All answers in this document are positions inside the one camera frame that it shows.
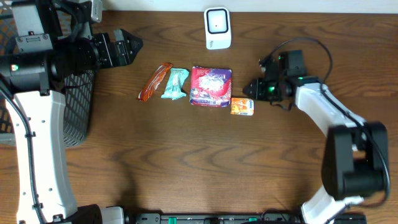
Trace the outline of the red purple snack bag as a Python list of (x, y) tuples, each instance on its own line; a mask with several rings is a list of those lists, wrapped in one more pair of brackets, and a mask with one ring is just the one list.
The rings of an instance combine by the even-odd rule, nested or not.
[(231, 103), (232, 70), (193, 67), (190, 103), (198, 106), (227, 107)]

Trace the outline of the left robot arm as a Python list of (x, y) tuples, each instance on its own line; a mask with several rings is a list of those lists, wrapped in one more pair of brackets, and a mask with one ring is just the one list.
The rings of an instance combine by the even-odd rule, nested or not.
[(143, 46), (123, 29), (116, 40), (94, 34), (101, 1), (14, 1), (17, 54), (1, 57), (6, 99), (17, 149), (18, 223), (132, 223), (120, 206), (78, 206), (67, 171), (63, 119), (65, 80), (88, 71), (133, 63)]

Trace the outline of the teal snack packet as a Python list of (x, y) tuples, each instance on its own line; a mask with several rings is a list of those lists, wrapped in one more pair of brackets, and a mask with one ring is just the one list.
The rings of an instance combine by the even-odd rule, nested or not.
[(185, 97), (187, 94), (182, 90), (185, 80), (189, 76), (189, 71), (184, 68), (172, 68), (169, 80), (166, 84), (164, 94), (161, 98), (170, 98), (177, 100)]

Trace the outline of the orange juice carton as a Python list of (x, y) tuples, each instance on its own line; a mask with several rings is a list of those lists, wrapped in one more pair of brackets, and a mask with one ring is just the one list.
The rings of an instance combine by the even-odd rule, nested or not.
[(232, 98), (231, 114), (252, 116), (254, 114), (254, 101), (249, 98)]

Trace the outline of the orange brown snack bar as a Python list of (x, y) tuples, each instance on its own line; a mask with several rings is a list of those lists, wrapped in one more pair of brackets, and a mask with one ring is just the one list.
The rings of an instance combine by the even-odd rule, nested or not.
[(172, 63), (163, 62), (154, 72), (153, 76), (151, 76), (151, 78), (147, 81), (144, 88), (139, 92), (137, 100), (147, 101), (149, 98), (151, 98), (172, 67)]

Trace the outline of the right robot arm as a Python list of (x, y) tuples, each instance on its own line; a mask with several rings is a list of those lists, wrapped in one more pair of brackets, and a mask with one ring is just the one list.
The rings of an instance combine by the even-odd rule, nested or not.
[(254, 100), (287, 110), (296, 106), (307, 114), (326, 137), (322, 183), (300, 207), (305, 223), (336, 223), (353, 205), (361, 205), (376, 192), (391, 190), (386, 127), (369, 123), (339, 102), (325, 82), (310, 76), (301, 50), (272, 54), (259, 61), (264, 77), (243, 89)]

